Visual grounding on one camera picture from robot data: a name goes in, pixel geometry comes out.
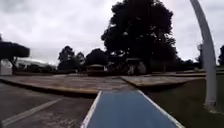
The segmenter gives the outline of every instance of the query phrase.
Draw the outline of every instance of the white pole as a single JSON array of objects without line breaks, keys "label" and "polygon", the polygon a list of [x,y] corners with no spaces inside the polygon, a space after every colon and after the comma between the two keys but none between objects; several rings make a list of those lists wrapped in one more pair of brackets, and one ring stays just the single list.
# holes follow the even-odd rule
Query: white pole
[{"label": "white pole", "polygon": [[194,8],[195,14],[200,25],[201,34],[203,38],[203,60],[206,70],[206,99],[205,107],[209,110],[214,110],[216,105],[216,59],[214,44],[211,32],[205,18],[205,14],[200,6],[198,0],[190,0]]}]

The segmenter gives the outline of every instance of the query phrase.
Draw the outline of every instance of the tree canopy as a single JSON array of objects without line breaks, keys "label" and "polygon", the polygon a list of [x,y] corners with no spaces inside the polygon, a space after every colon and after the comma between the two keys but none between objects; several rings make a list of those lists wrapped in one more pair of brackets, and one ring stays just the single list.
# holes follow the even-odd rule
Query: tree canopy
[{"label": "tree canopy", "polygon": [[71,60],[75,57],[75,53],[73,49],[70,46],[65,46],[62,51],[59,53],[58,60],[60,62],[66,61],[66,60]]},{"label": "tree canopy", "polygon": [[70,46],[65,46],[59,53],[58,70],[75,70],[80,66],[79,61],[75,57],[75,52]]},{"label": "tree canopy", "polygon": [[112,7],[113,17],[101,39],[110,54],[149,59],[175,58],[169,11],[159,0],[124,0]]},{"label": "tree canopy", "polygon": [[91,51],[86,56],[86,65],[93,65],[93,64],[100,64],[100,65],[107,65],[108,64],[108,57],[101,49],[97,48]]},{"label": "tree canopy", "polygon": [[76,55],[76,59],[79,61],[80,64],[83,64],[85,62],[85,56],[82,52],[79,52]]},{"label": "tree canopy", "polygon": [[224,65],[224,45],[220,48],[219,64]]},{"label": "tree canopy", "polygon": [[0,42],[0,59],[13,59],[14,57],[29,57],[30,49],[12,42]]}]

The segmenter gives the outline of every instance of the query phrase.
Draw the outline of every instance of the concrete pavement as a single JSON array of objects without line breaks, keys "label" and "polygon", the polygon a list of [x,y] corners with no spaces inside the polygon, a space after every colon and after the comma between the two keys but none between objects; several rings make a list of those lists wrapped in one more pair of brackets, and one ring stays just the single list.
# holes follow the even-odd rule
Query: concrete pavement
[{"label": "concrete pavement", "polygon": [[6,128],[79,128],[93,100],[44,94],[0,83],[0,120]]}]

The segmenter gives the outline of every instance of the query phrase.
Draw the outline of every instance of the white line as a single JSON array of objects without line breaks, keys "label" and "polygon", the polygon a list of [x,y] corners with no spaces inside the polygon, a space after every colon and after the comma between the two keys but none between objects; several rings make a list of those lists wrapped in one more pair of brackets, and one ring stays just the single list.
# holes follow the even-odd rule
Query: white line
[{"label": "white line", "polygon": [[87,126],[89,124],[89,121],[90,121],[90,119],[91,119],[91,117],[92,117],[92,115],[93,115],[93,113],[94,113],[94,111],[96,109],[96,105],[97,105],[97,103],[98,103],[98,101],[100,99],[101,93],[102,93],[101,91],[98,93],[98,95],[97,95],[96,99],[94,100],[91,108],[89,109],[88,114],[86,115],[84,121],[82,122],[82,125],[81,125],[80,128],[87,128]]},{"label": "white line", "polygon": [[165,116],[167,116],[173,123],[177,125],[178,128],[185,128],[180,122],[178,122],[175,118],[173,118],[170,114],[168,114],[165,110],[163,110],[159,105],[157,105],[154,101],[152,101],[148,96],[146,96],[142,91],[138,90],[149,102],[151,102],[159,111],[161,111]]},{"label": "white line", "polygon": [[13,117],[10,117],[8,119],[5,119],[5,120],[2,121],[2,126],[5,127],[7,125],[10,125],[12,123],[15,123],[15,122],[17,122],[17,121],[19,121],[19,120],[21,120],[23,118],[26,118],[26,117],[28,117],[28,116],[30,116],[30,115],[32,115],[32,114],[34,114],[34,113],[36,113],[36,112],[44,109],[44,108],[47,108],[47,107],[49,107],[49,106],[57,103],[60,100],[62,100],[62,99],[57,99],[57,100],[54,100],[54,101],[47,102],[45,104],[42,104],[42,105],[37,106],[35,108],[32,108],[32,109],[30,109],[28,111],[25,111],[23,113],[20,113],[18,115],[15,115]]}]

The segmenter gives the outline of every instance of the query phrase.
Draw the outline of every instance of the overcast sky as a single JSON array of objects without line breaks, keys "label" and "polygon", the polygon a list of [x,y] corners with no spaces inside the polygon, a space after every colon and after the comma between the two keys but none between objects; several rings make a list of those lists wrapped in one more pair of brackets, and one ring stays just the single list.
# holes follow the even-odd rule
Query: overcast sky
[{"label": "overcast sky", "polygon": [[[57,63],[65,45],[75,52],[104,49],[100,36],[107,28],[111,6],[118,0],[0,0],[3,39],[31,48],[31,59]],[[201,35],[190,0],[161,0],[174,13],[173,36],[178,55],[195,59]],[[224,44],[224,1],[200,0],[206,13],[216,56]]]}]

